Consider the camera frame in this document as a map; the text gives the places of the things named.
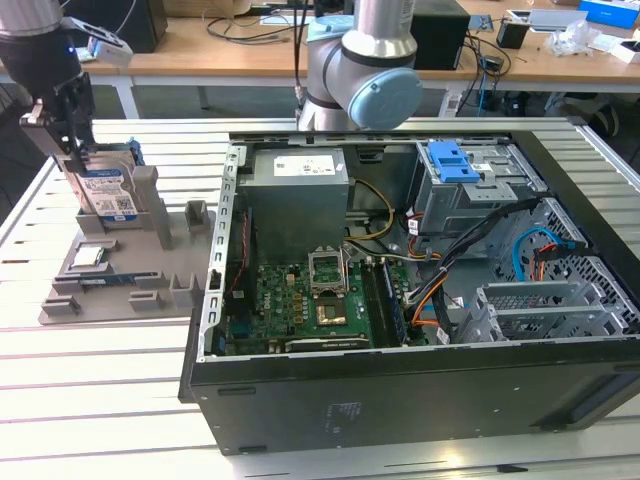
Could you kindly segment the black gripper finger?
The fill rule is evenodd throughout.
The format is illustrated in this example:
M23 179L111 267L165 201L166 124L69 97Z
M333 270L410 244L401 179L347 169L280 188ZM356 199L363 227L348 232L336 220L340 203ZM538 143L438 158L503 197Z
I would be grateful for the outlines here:
M52 114L54 139L69 157L67 168L84 168L87 148L95 142L92 121L95 102L88 73L62 85L55 96Z

